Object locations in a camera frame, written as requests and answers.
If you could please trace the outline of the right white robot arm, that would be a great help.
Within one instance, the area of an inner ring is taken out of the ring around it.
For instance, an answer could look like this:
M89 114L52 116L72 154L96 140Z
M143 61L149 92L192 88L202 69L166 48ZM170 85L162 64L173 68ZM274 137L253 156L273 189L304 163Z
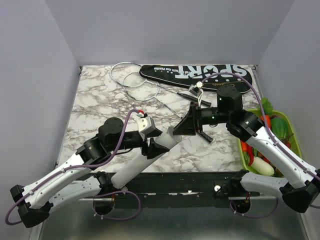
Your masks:
M292 210L305 213L320 193L320 171L292 152L257 115L244 110L242 94L235 87L217 89L216 107L200 108L190 103L173 135L193 136L204 125L217 124L225 124L233 136L262 153L283 174L277 178L241 170L232 179L230 191L236 196L258 192L277 197Z

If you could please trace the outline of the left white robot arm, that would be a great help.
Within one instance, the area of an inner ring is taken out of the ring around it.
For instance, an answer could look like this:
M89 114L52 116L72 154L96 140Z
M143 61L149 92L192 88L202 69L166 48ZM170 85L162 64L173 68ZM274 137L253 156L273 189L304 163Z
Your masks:
M26 186L10 189L20 223L32 228L44 222L59 207L86 197L107 197L112 189L121 189L153 162L169 152L181 138L174 138L173 128L156 128L154 120L138 113L136 131L126 131L129 119L107 119L98 133L85 141L62 165ZM109 177L98 172L88 179L73 181L109 163L120 150L140 149L127 166Z

